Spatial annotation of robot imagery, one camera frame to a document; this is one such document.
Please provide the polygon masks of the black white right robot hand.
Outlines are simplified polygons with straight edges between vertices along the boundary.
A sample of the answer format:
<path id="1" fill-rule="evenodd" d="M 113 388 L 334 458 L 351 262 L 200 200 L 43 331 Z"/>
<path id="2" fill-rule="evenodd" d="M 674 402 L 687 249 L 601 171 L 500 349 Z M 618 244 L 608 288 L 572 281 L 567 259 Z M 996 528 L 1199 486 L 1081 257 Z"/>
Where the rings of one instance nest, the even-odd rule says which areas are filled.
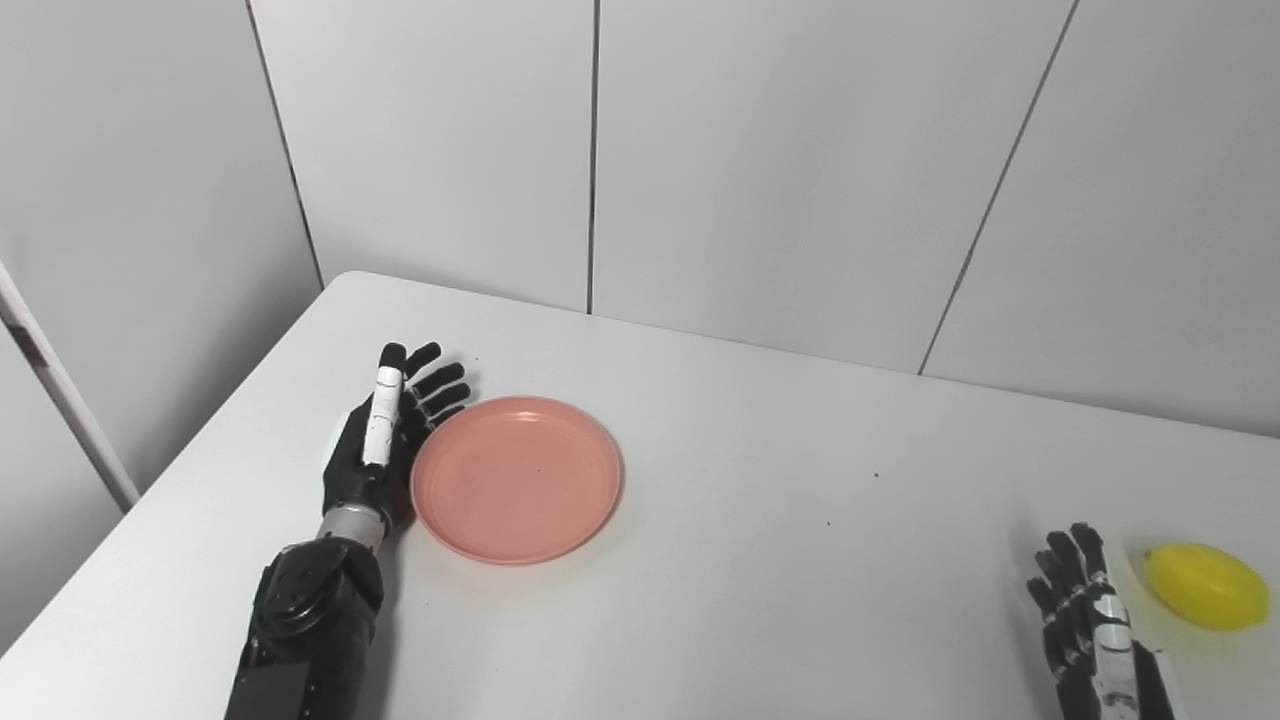
<path id="1" fill-rule="evenodd" d="M 1078 521 L 1044 542 L 1027 592 L 1062 717 L 1178 717 L 1161 655 L 1137 639 L 1100 533 Z"/>

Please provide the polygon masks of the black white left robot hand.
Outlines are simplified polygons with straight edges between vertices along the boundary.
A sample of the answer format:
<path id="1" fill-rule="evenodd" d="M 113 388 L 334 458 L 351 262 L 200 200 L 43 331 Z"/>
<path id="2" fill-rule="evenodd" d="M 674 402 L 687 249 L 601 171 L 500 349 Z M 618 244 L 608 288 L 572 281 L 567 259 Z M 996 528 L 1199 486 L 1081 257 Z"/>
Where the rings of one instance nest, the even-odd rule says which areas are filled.
<path id="1" fill-rule="evenodd" d="M 462 363 L 442 364 L 443 351 L 431 342 L 406 356 L 404 388 L 399 393 L 398 421 L 390 433 L 385 466 L 362 461 L 372 396 L 346 419 L 323 473 L 323 511 L 357 503 L 380 514 L 392 530 L 413 516 L 410 473 L 426 438 L 465 409 L 471 388 Z"/>

